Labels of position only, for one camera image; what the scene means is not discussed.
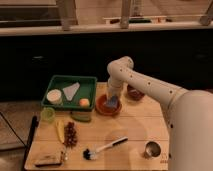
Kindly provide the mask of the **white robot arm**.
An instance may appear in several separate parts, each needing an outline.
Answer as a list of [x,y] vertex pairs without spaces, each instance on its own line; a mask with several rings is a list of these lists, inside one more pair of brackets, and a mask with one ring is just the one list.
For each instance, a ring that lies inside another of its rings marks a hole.
[[122,57],[107,65],[107,95],[120,96],[127,83],[158,101],[169,131],[168,171],[213,171],[213,94],[187,90],[135,72]]

